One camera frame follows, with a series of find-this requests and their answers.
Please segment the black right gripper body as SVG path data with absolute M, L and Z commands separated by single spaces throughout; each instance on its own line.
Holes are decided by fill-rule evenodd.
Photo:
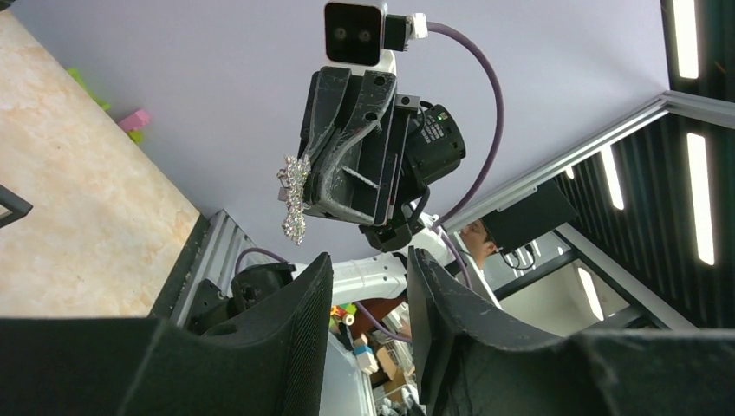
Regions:
M 456 120 L 445 106 L 421 101 L 409 120 L 394 213 L 382 226 L 362 225 L 369 245 L 381 252 L 400 250 L 425 228 L 420 221 L 431 196 L 430 185 L 455 171 L 466 156 Z

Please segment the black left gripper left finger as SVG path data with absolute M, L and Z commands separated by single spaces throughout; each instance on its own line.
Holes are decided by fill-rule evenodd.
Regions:
M 4 415 L 317 415 L 333 267 L 195 335 L 168 320 L 2 319 Z

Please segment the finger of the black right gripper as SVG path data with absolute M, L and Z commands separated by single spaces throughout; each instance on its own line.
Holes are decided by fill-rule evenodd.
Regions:
M 311 167 L 331 163 L 346 144 L 338 117 L 348 91 L 352 70 L 324 66 L 311 78 L 304 112 L 306 135 L 302 137 L 299 157 Z
M 395 158 L 388 153 L 395 75 L 352 72 L 338 117 L 346 144 L 331 163 L 311 167 L 304 190 L 305 214 L 359 224 L 384 224 Z

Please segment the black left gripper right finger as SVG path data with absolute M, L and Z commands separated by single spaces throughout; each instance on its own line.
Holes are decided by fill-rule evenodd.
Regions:
M 731 330 L 559 337 L 497 308 L 426 250 L 407 254 L 420 403 L 431 415 L 731 415 Z

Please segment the white silver brooch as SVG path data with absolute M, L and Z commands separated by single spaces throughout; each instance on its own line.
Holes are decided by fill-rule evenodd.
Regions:
M 288 239 L 301 245 L 306 231 L 304 212 L 309 208 L 303 196 L 311 163 L 308 155 L 302 158 L 287 155 L 284 161 L 284 168 L 276 174 L 281 184 L 278 198 L 286 204 L 287 210 L 281 227 Z

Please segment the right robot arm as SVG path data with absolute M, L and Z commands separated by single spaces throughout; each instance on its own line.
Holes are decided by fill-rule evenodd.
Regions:
M 411 246 L 454 260 L 425 207 L 431 184 L 465 155 L 446 109 L 399 94 L 394 74 L 325 66 L 312 75 L 298 152 L 277 174 L 283 232 L 301 243 L 307 217 L 341 221 L 357 225 L 375 251 L 333 266 L 333 303 L 399 296 Z

